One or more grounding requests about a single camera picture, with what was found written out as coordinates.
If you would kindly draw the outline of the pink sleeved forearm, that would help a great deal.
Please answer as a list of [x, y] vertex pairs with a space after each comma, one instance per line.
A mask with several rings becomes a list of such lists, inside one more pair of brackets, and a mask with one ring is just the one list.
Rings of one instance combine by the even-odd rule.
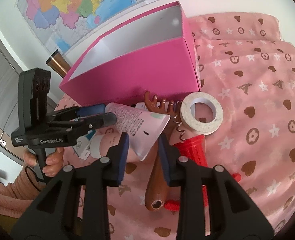
[[44, 188], [24, 166], [13, 183], [0, 183], [0, 219], [17, 220]]

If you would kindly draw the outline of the person's left hand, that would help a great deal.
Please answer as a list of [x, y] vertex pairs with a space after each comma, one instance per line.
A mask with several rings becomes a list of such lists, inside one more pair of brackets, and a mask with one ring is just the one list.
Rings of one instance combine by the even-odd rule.
[[[56, 148], [54, 153], [47, 156], [47, 159], [45, 161], [46, 165], [43, 167], [43, 170], [42, 170], [47, 177], [52, 178], [56, 176], [56, 174], [63, 167], [63, 154], [64, 154], [64, 148], [58, 147]], [[34, 167], [37, 165], [36, 156], [30, 153], [28, 150], [24, 151], [23, 159], [24, 159], [24, 162], [29, 166]]]

